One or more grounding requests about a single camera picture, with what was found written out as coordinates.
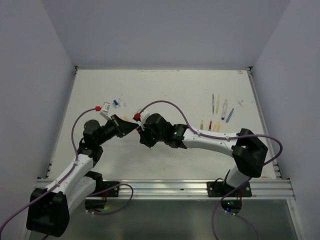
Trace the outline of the yellow gold highlighter pen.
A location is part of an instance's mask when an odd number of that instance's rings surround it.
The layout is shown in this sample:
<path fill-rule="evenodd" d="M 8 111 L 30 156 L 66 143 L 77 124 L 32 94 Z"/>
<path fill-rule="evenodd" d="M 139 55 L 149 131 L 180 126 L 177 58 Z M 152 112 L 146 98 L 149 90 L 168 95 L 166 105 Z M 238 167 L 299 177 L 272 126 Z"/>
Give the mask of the yellow gold highlighter pen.
<path fill-rule="evenodd" d="M 201 120 L 201 122 L 200 122 L 200 130 L 203 130 L 203 129 L 204 129 L 204 121 Z"/>

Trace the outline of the dark red pen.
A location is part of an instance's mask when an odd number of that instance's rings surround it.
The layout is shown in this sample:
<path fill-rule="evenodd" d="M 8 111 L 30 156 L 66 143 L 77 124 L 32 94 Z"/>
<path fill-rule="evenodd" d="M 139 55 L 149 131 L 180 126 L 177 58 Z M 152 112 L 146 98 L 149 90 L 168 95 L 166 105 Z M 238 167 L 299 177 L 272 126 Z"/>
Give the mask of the dark red pen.
<path fill-rule="evenodd" d="M 212 130 L 212 123 L 213 123 L 213 121 L 210 120 L 210 122 L 209 122 L 209 127 L 208 127 L 208 131 L 209 131 L 209 132 Z"/>

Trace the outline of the fat yellow highlighter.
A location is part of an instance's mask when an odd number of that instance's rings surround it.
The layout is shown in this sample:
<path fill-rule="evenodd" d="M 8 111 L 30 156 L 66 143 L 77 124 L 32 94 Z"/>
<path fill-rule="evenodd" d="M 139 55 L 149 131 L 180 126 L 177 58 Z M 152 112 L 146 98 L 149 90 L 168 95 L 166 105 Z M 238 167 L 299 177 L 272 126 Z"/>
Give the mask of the fat yellow highlighter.
<path fill-rule="evenodd" d="M 213 132 L 216 132 L 216 133 L 219 132 L 220 126 L 221 126 L 221 124 L 220 124 L 220 122 L 218 121 L 218 122 L 214 125 Z"/>

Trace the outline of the green thin pen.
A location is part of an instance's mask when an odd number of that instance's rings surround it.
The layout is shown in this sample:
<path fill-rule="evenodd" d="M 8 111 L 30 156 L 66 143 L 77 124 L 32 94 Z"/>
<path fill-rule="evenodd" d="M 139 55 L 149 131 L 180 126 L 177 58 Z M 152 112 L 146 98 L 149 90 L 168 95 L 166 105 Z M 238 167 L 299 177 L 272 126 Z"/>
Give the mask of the green thin pen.
<path fill-rule="evenodd" d="M 212 94 L 212 114 L 215 114 L 215 95 L 214 93 Z"/>

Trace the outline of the blue white marker pen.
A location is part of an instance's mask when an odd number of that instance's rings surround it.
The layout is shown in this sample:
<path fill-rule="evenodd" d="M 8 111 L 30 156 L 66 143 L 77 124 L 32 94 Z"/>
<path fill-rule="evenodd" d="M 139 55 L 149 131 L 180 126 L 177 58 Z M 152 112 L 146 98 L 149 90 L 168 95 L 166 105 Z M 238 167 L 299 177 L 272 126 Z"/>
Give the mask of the blue white marker pen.
<path fill-rule="evenodd" d="M 227 107 L 228 107 L 228 100 L 226 99 L 223 103 L 222 113 L 221 113 L 221 119 L 224 121 L 227 114 Z"/>

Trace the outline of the yellow thin pen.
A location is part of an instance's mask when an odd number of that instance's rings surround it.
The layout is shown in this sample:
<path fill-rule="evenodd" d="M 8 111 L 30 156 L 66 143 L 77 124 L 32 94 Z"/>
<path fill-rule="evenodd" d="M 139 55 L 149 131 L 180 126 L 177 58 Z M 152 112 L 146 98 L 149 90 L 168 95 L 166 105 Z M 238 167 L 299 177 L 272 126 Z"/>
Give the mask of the yellow thin pen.
<path fill-rule="evenodd" d="M 219 106 L 220 106 L 220 94 L 217 95 L 217 99 L 216 99 L 216 105 L 215 105 L 215 114 L 216 115 L 218 115 Z"/>

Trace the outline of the blue highlighter pen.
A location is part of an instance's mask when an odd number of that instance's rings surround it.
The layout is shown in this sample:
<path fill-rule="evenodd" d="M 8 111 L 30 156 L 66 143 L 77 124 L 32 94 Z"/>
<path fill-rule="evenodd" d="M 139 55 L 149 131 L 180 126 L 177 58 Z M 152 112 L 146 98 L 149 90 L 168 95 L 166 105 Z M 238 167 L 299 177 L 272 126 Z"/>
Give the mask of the blue highlighter pen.
<path fill-rule="evenodd" d="M 233 115 L 233 112 L 234 112 L 234 108 L 232 108 L 232 110 L 230 111 L 230 113 L 228 114 L 227 118 L 226 118 L 226 123 L 228 123 Z"/>

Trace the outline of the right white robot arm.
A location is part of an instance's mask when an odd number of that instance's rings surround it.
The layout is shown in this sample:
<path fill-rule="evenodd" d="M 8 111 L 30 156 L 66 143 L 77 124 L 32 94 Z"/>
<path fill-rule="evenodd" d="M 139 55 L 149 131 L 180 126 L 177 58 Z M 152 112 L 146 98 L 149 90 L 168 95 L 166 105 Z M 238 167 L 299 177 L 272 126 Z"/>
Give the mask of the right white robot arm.
<path fill-rule="evenodd" d="M 235 166 L 227 173 L 223 192 L 235 196 L 248 178 L 260 178 L 267 156 L 267 146 L 250 130 L 242 128 L 236 133 L 192 130 L 186 124 L 171 124 L 158 113 L 136 114 L 141 123 L 138 128 L 140 143 L 152 148 L 163 142 L 173 149 L 202 149 L 233 158 Z"/>

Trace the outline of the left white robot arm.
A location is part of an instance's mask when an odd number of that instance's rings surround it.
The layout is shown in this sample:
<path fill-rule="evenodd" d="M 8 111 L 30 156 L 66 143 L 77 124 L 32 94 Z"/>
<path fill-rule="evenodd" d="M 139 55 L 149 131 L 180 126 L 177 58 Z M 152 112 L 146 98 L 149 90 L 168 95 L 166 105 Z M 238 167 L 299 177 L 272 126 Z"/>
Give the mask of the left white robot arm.
<path fill-rule="evenodd" d="M 122 138 L 138 126 L 117 115 L 112 115 L 105 125 L 94 119 L 88 120 L 71 164 L 45 188 L 36 188 L 31 193 L 26 228 L 60 237 L 77 206 L 88 195 L 96 197 L 103 193 L 102 175 L 92 171 L 102 156 L 102 144 L 113 137 Z"/>

